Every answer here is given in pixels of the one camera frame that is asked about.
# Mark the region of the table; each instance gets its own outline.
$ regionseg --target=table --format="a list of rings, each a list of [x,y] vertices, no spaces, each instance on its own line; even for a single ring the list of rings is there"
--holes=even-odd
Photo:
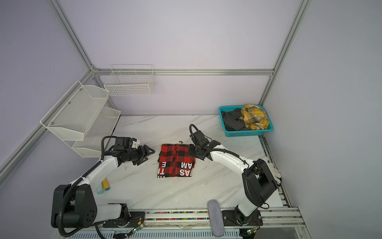
[[[131,210],[203,209],[209,200],[216,199],[221,208],[238,205],[245,197],[242,178],[207,158],[196,159],[192,177],[157,178],[161,145],[192,143],[190,124],[240,156],[265,156],[258,136],[226,137],[218,115],[121,116],[113,135],[139,139],[155,153],[139,166],[126,162],[110,173],[110,190],[94,194],[97,204],[126,203]],[[283,206],[278,191],[266,202],[270,207]]]

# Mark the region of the white wire basket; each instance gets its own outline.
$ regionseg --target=white wire basket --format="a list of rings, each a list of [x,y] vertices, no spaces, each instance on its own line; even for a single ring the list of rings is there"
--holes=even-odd
[[[104,87],[110,96],[149,96],[156,84],[153,65],[111,65]]]
[[[103,107],[84,140],[76,141],[71,148],[83,158],[101,157],[101,140],[112,135],[120,114],[121,111]]]
[[[40,123],[61,140],[84,140],[109,98],[109,91],[78,82],[77,91],[47,123]]]

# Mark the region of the gray cloth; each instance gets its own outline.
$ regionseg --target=gray cloth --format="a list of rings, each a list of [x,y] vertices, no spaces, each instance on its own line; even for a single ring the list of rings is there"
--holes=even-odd
[[[221,237],[225,233],[222,211],[216,200],[207,203],[208,215],[210,217],[212,233],[215,237]]]
[[[251,130],[245,127],[244,120],[240,119],[242,116],[241,109],[237,108],[231,112],[223,112],[223,122],[227,131]]]

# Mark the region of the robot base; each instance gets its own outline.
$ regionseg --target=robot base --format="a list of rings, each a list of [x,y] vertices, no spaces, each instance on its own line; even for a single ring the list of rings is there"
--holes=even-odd
[[[129,218],[124,220],[123,218],[117,218],[113,220],[107,220],[102,227],[103,228],[135,228],[138,226],[139,221],[144,221],[144,211],[130,211]]]
[[[224,226],[241,226],[237,222],[238,212],[236,210],[224,210],[223,221]],[[259,210],[254,210],[253,213],[248,218],[249,222],[243,226],[262,226],[262,218]]]

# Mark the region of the red plaid shirt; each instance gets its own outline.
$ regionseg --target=red plaid shirt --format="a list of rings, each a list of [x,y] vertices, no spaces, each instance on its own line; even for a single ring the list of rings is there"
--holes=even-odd
[[[158,177],[191,177],[195,158],[188,156],[189,145],[162,145]]]

